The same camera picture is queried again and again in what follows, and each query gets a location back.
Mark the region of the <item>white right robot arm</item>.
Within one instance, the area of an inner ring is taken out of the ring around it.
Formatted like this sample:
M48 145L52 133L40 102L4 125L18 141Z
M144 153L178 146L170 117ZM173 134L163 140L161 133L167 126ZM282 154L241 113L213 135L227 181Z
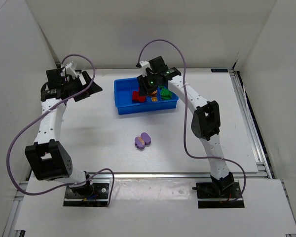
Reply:
M226 164L220 144L220 108L218 103L209 101L196 92L186 81L186 72L169 68L158 56L149 61L138 61L141 75L137 77L139 95L153 93L159 86L166 86L185 104L185 111L192 113L191 131L202 143L206 159L210 164L211 186L214 193L222 195L234 183L233 175Z

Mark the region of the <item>red green lego block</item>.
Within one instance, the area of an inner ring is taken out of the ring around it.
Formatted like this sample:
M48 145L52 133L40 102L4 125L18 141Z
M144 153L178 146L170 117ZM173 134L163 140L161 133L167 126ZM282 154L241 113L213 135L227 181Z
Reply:
M146 97L140 96L139 91L134 90L132 92L132 102L133 103L144 103L144 102L146 102Z

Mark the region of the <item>green lego brick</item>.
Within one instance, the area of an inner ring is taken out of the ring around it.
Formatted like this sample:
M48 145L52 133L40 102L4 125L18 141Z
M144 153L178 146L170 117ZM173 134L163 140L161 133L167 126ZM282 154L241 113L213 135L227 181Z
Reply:
M171 100L172 92L165 86L159 86L161 100Z

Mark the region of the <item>purple round lego piece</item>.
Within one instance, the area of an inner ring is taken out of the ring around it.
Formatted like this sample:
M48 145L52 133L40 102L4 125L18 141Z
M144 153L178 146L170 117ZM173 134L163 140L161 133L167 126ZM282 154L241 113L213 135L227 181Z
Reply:
M137 149L143 150L151 144L151 137L146 132L143 132L140 136L135 137L134 144Z

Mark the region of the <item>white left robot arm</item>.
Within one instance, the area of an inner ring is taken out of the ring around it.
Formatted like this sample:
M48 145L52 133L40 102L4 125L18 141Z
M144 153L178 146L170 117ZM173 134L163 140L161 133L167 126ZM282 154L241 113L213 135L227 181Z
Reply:
M86 184L89 174L73 167L72 159L60 143L63 115L70 96L78 102L102 91L92 82L87 71L71 68L46 72L48 82L40 91L41 110L37 136L32 145L25 148L25 155L35 177L40 181L58 181L71 187Z

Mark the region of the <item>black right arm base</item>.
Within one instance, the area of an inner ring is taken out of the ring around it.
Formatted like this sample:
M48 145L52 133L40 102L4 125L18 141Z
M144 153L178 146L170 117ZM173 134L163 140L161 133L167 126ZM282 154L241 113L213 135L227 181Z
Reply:
M241 188L238 182L224 191L211 182L196 183L192 190L196 191L199 209L244 208L244 200L240 196Z

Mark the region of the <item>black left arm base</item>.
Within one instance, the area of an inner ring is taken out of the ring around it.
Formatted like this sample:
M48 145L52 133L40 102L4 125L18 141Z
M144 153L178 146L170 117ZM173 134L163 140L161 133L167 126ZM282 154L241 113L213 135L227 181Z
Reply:
M66 207L108 207L111 202L111 195L114 181L93 180L92 183L78 187L66 188L63 206Z

